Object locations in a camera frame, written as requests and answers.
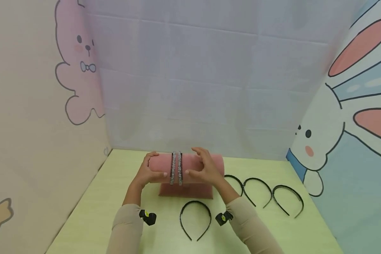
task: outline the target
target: bow tie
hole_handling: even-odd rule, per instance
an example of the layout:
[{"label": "bow tie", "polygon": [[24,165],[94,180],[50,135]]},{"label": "bow tie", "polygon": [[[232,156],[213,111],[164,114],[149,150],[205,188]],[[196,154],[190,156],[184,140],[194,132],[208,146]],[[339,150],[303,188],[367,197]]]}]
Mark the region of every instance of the bow tie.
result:
[{"label": "bow tie", "polygon": [[95,72],[96,71],[96,65],[95,64],[87,65],[83,61],[81,61],[80,62],[80,69],[83,72],[86,72],[86,71]]}]

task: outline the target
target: hand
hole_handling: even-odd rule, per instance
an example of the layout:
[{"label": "hand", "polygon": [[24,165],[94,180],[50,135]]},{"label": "hand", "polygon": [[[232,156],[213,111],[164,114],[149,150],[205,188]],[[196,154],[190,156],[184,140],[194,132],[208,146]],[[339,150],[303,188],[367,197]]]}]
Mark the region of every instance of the hand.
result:
[{"label": "hand", "polygon": [[202,171],[186,170],[185,173],[194,179],[215,186],[218,181],[223,179],[223,176],[217,170],[209,151],[201,147],[192,147],[192,150],[200,156],[204,169]]},{"label": "hand", "polygon": [[148,168],[150,158],[158,155],[159,153],[157,152],[147,153],[132,183],[140,185],[140,187],[144,188],[146,184],[150,182],[158,182],[159,180],[163,179],[168,175],[165,172],[154,172],[151,171],[150,168]]}]

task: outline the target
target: cartoon bunny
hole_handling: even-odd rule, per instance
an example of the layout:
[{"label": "cartoon bunny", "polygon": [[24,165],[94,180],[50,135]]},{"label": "cartoon bunny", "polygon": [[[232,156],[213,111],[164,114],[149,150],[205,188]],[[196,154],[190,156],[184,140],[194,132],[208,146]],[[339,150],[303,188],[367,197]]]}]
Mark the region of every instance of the cartoon bunny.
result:
[{"label": "cartoon bunny", "polygon": [[55,73],[59,83],[73,91],[65,111],[71,123],[81,125],[95,111],[104,115],[95,42],[84,23],[84,6],[76,0],[59,0],[55,7],[56,42],[63,62]]},{"label": "cartoon bunny", "polygon": [[[372,8],[381,16],[381,0]],[[289,153],[306,169],[303,184],[312,196],[322,194],[319,170],[343,134],[357,138],[381,157],[381,19],[372,13],[361,18],[351,30],[362,30],[333,62],[290,148]]]}]

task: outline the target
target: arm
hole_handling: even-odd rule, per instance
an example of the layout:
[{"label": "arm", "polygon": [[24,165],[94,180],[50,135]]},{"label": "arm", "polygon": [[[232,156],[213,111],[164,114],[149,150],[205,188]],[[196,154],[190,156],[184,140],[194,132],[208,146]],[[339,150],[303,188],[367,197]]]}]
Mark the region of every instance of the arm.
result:
[{"label": "arm", "polygon": [[284,253],[277,241],[258,217],[254,207],[245,198],[231,187],[231,185],[218,173],[208,150],[193,147],[202,159],[205,168],[198,172],[187,170],[186,174],[203,182],[213,185],[223,202],[226,210],[233,215],[230,224],[239,239],[246,244],[252,254],[282,254]]},{"label": "arm", "polygon": [[113,221],[112,233],[106,254],[137,254],[143,233],[143,220],[140,218],[141,193],[146,184],[158,181],[167,174],[152,172],[148,168],[150,158],[158,153],[148,153],[140,169],[127,189],[123,206],[118,210]]}]

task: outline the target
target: pink cheek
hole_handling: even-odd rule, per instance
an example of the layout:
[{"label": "pink cheek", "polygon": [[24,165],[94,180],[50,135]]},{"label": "pink cheek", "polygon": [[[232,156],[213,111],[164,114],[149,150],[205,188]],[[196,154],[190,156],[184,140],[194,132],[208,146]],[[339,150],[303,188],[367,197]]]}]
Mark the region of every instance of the pink cheek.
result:
[{"label": "pink cheek", "polygon": [[308,146],[308,145],[306,145],[305,146],[305,151],[306,151],[306,153],[310,156],[310,157],[313,157],[313,149],[312,149],[312,147],[310,147],[310,146]]},{"label": "pink cheek", "polygon": [[81,53],[83,51],[83,47],[81,45],[75,45],[75,51]]}]

